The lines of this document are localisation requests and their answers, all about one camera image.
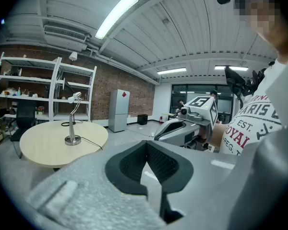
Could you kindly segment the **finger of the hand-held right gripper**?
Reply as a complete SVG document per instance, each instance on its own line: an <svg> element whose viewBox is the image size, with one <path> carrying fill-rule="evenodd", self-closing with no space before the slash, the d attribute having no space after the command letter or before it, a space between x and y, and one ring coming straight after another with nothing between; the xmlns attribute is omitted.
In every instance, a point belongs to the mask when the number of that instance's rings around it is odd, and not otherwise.
<svg viewBox="0 0 288 230"><path fill-rule="evenodd" d="M161 142L190 142L198 134L199 125L178 118L164 122L157 130L154 140Z"/></svg>

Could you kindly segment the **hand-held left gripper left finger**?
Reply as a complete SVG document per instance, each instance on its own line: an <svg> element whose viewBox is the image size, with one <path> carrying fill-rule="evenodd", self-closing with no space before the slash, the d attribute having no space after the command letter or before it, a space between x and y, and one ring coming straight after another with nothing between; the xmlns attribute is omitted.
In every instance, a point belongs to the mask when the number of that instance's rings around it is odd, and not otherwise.
<svg viewBox="0 0 288 230"><path fill-rule="evenodd" d="M146 196L121 192L108 179L107 161L139 142L82 156L40 182L27 196L41 230L160 230L165 221Z"/></svg>

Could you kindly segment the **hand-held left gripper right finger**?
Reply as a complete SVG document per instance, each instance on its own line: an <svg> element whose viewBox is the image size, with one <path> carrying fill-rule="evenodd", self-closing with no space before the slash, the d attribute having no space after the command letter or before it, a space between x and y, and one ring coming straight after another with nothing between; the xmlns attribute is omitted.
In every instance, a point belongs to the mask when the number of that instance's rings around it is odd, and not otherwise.
<svg viewBox="0 0 288 230"><path fill-rule="evenodd" d="M146 143L148 200L156 211L146 230L228 230L228 200L218 190L231 173L236 158Z"/></svg>

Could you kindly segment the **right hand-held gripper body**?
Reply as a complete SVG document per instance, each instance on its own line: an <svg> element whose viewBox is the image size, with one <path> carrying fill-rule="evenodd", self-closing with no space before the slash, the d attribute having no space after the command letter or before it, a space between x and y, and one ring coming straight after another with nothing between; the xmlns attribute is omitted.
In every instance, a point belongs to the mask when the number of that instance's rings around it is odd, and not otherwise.
<svg viewBox="0 0 288 230"><path fill-rule="evenodd" d="M185 147L199 150L207 144L217 120L217 107L213 97L198 96L187 102L178 112L177 118L192 128L192 139Z"/></svg>

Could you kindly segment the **silver metal lamp stand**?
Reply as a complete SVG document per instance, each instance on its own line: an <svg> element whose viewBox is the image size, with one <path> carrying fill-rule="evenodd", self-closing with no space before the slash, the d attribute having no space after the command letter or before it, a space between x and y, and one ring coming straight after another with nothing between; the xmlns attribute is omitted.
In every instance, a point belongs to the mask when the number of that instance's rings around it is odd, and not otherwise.
<svg viewBox="0 0 288 230"><path fill-rule="evenodd" d="M65 144L68 146L75 146L81 143L81 137L75 135L73 128L73 116L79 108L81 103L81 96L81 92L76 92L67 99L70 104L73 104L75 101L77 101L76 106L69 115L69 135L65 138Z"/></svg>

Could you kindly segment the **person's right forearm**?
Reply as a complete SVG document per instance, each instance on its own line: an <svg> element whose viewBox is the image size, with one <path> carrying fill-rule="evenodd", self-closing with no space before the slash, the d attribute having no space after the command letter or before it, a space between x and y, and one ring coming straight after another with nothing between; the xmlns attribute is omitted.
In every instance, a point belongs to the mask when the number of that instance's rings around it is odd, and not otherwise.
<svg viewBox="0 0 288 230"><path fill-rule="evenodd" d="M208 143L216 149L220 149L222 137L227 127L228 126L226 124L215 124L212 135L210 136L210 138L207 138L206 127L202 126L199 129L197 140L201 143Z"/></svg>

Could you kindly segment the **black framed glass partition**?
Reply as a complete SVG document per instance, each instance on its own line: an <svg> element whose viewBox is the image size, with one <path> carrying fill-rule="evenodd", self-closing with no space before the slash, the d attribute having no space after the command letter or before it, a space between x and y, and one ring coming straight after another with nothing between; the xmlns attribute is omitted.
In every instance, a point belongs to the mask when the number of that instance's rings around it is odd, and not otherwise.
<svg viewBox="0 0 288 230"><path fill-rule="evenodd" d="M211 91L217 91L218 120L223 124L228 124L232 120L233 94L230 88L225 85L203 85L203 84L176 84L172 85L170 109L174 114L181 106L180 100L186 104L197 96L209 95Z"/></svg>

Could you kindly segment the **black chest-mounted screen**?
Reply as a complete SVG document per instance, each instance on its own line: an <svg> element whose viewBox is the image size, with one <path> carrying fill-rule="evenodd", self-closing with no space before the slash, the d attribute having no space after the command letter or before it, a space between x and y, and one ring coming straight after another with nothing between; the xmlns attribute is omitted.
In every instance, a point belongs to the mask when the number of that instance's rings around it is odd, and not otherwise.
<svg viewBox="0 0 288 230"><path fill-rule="evenodd" d="M245 80L229 66L225 66L225 76L230 90L240 97L244 92Z"/></svg>

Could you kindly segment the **long ceiling light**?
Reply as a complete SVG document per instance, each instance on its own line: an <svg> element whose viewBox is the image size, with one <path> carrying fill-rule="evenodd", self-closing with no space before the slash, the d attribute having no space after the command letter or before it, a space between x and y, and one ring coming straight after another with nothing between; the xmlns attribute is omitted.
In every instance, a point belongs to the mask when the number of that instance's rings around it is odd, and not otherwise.
<svg viewBox="0 0 288 230"><path fill-rule="evenodd" d="M95 38L102 40L117 20L139 0L120 0L110 11L95 34Z"/></svg>
<svg viewBox="0 0 288 230"><path fill-rule="evenodd" d="M215 65L215 70L223 70L226 67L234 71L247 71L248 70L248 67L227 66L227 65Z"/></svg>
<svg viewBox="0 0 288 230"><path fill-rule="evenodd" d="M178 68L178 69L167 69L163 71L157 72L158 75L164 75L164 74L171 74L171 73L177 73L177 72L185 72L186 68Z"/></svg>

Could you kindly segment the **grey refrigerator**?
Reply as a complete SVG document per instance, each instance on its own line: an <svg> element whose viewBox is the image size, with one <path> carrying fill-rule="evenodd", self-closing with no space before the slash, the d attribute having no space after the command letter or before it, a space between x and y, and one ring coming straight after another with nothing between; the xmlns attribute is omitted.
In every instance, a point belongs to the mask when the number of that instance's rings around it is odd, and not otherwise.
<svg viewBox="0 0 288 230"><path fill-rule="evenodd" d="M121 132L126 129L130 92L114 90L110 95L108 128L112 132Z"/></svg>

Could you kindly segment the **person's white printed shirt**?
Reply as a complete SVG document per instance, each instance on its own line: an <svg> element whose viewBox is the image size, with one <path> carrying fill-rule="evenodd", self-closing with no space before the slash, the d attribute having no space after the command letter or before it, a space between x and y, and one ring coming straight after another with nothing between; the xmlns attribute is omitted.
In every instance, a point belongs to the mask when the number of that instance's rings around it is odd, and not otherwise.
<svg viewBox="0 0 288 230"><path fill-rule="evenodd" d="M253 96L244 102L227 125L222 136L220 153L239 156L249 144L260 142L269 133L282 128L275 108L266 95L266 89L274 83L285 66L276 60L264 71L264 78Z"/></svg>

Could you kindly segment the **white metal shelf unit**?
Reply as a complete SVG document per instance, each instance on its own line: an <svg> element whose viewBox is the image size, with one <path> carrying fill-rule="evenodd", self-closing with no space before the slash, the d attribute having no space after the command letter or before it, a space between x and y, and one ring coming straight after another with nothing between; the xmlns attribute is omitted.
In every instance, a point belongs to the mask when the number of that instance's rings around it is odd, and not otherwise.
<svg viewBox="0 0 288 230"><path fill-rule="evenodd" d="M46 102L48 104L48 113L40 115L39 117L42 120L53 121L53 94L56 85L56 74L58 73L59 66L61 64L62 58L57 58L55 61L42 60L42 59L33 59L33 58L25 58L25 57L6 57L4 53L2 53L0 57L0 68L3 63L9 64L11 66L11 70L9 70L9 74L0 74L0 81L14 81L14 82L22 82L22 83L30 83L30 84L44 84L46 87L49 87L49 95L47 98L41 97L38 95L37 97L30 96L29 94L22 94L21 96L17 96L17 91L4 91L0 93L0 98L2 99L10 99L12 101L22 100L33 100L36 102ZM38 78L38 77L25 77L23 75L13 75L12 70L17 69L21 73L24 68L34 68L34 69L45 69L52 70L52 75L50 79Z"/></svg>
<svg viewBox="0 0 288 230"><path fill-rule="evenodd" d="M93 85L96 76L97 66L90 68L80 67L63 63L59 66L56 74L56 85L53 94L53 121L68 120L70 111L76 106L68 103L67 98L71 96L70 90L63 89L63 80L65 79L75 92L82 93L82 101L79 109L75 113L75 120L91 121ZM87 101L84 101L84 95L87 94Z"/></svg>

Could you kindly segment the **black office chair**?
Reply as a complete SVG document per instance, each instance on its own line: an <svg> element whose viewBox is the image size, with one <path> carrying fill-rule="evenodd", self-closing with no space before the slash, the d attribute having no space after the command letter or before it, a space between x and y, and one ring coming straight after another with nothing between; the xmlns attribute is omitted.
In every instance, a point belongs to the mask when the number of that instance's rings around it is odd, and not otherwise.
<svg viewBox="0 0 288 230"><path fill-rule="evenodd" d="M22 152L18 152L15 142L20 142L22 135L36 123L36 101L33 100L22 100L20 99L17 104L16 118L14 118L10 123L9 127L12 126L13 122L16 123L18 129L11 134L10 141L13 144L14 150L19 157L22 158Z"/></svg>

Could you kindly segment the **ceiling air conditioner unit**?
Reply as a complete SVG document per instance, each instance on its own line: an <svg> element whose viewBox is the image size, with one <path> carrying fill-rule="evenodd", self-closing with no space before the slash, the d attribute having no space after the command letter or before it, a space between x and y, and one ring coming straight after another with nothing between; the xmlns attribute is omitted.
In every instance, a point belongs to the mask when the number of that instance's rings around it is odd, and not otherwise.
<svg viewBox="0 0 288 230"><path fill-rule="evenodd" d="M76 52L87 49L87 36L75 30L53 25L44 25L45 41L47 44L69 49Z"/></svg>

